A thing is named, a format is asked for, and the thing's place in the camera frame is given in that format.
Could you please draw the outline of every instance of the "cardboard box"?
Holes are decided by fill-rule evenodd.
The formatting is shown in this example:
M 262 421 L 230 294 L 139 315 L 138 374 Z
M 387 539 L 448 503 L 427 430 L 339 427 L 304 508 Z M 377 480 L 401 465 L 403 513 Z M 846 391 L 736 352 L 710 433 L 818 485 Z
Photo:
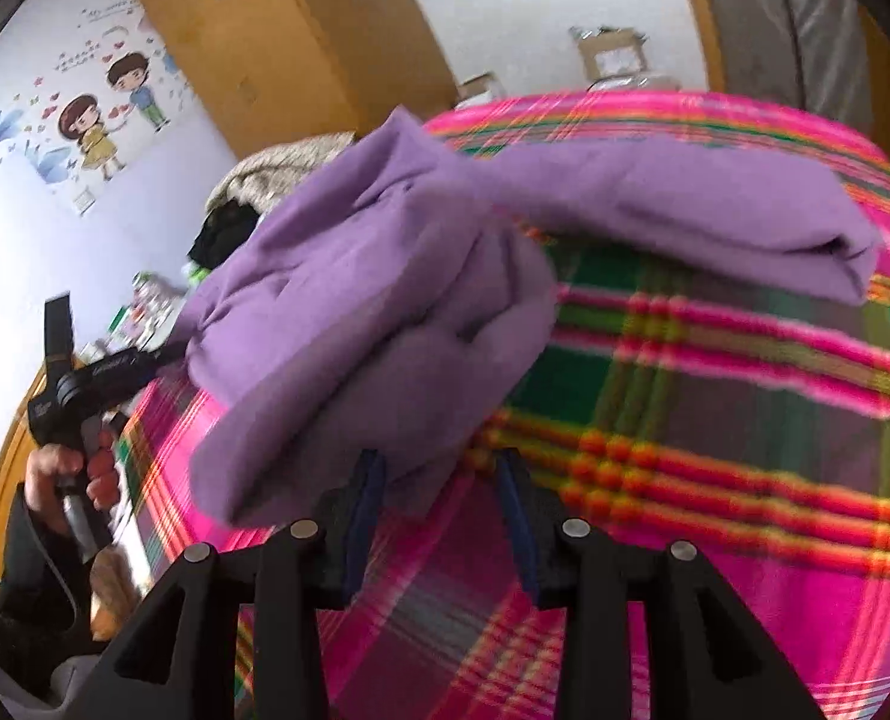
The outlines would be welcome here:
M 458 87 L 458 105 L 454 106 L 454 109 L 460 111 L 462 108 L 494 103 L 495 100 L 504 100 L 506 97 L 499 76 L 489 71 L 465 81 Z
M 616 29 L 578 38 L 578 52 L 590 81 L 633 76 L 648 69 L 643 40 L 633 29 Z

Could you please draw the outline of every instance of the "gray curtain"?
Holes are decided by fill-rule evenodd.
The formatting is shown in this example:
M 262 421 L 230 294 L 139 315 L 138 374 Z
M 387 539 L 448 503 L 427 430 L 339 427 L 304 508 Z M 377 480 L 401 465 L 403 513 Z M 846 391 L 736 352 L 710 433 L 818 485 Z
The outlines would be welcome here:
M 872 125 L 858 0 L 710 0 L 727 91 Z

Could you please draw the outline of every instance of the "cartoon girl sticker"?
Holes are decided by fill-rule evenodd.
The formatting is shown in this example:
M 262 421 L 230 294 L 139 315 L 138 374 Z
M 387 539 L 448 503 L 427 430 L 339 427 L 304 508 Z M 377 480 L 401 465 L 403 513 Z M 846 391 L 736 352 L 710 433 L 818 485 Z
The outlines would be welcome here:
M 58 129 L 69 141 L 78 142 L 78 148 L 81 148 L 85 158 L 82 161 L 85 170 L 100 167 L 102 177 L 110 181 L 115 172 L 120 172 L 125 167 L 118 159 L 118 146 L 107 136 L 98 100 L 93 95 L 79 95 L 65 105 L 58 119 Z M 110 171 L 109 163 L 115 165 L 113 172 Z

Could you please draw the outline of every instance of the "bed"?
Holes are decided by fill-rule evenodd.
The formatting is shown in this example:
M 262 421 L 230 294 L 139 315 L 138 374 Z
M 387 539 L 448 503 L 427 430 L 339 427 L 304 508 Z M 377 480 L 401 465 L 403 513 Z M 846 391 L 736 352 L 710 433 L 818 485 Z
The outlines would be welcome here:
M 547 717 L 562 613 L 515 578 L 488 474 L 515 446 L 534 478 L 617 538 L 695 542 L 828 717 L 890 693 L 890 162 L 864 136 L 726 95 L 561 94 L 444 114 L 427 129 L 488 158 L 516 141 L 664 133 L 821 160 L 885 250 L 859 309 L 692 271 L 609 242 L 545 238 L 560 281 L 552 342 L 482 425 L 431 514 L 386 512 L 365 586 L 319 618 L 334 716 Z M 188 458 L 222 406 L 187 380 L 145 392 L 118 447 L 157 578 L 182 549 L 261 542 L 197 512 Z M 648 666 L 633 618 L 634 716 Z M 237 717 L 251 715 L 242 613 Z

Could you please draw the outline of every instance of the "person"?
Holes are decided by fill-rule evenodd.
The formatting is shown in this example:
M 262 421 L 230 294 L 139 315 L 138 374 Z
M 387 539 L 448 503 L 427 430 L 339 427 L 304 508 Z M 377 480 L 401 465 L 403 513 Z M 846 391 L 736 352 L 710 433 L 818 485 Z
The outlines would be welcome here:
M 111 446 L 112 435 L 103 433 L 86 466 L 88 499 L 103 512 L 120 500 Z M 57 478 L 82 464 L 67 447 L 33 451 L 11 503 L 0 581 L 0 700 L 16 720 L 61 717 L 105 646 L 91 639 L 91 562 L 79 558 L 56 490 Z
M 139 52 L 126 53 L 107 69 L 107 82 L 115 92 L 129 93 L 131 105 L 148 119 L 155 132 L 168 124 L 168 117 L 161 112 L 148 85 L 148 57 Z
M 101 119 L 101 110 L 94 95 L 79 95 L 68 105 L 58 117 L 58 132 L 69 141 L 77 141 L 85 158 L 82 167 L 85 170 L 101 169 L 106 181 L 112 180 L 109 163 L 117 170 L 125 165 L 118 159 L 118 146 L 107 136 L 105 122 Z

